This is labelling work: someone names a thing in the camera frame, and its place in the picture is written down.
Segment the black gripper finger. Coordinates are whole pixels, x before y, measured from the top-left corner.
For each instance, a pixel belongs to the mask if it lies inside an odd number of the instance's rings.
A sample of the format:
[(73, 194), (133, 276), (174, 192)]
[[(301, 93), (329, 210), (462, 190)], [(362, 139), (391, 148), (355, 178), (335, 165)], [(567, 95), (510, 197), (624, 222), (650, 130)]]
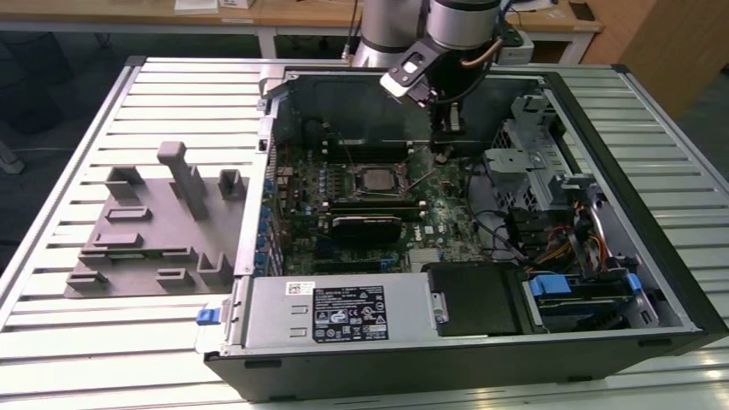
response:
[(462, 133), (461, 103), (430, 106), (430, 147), (447, 143)]

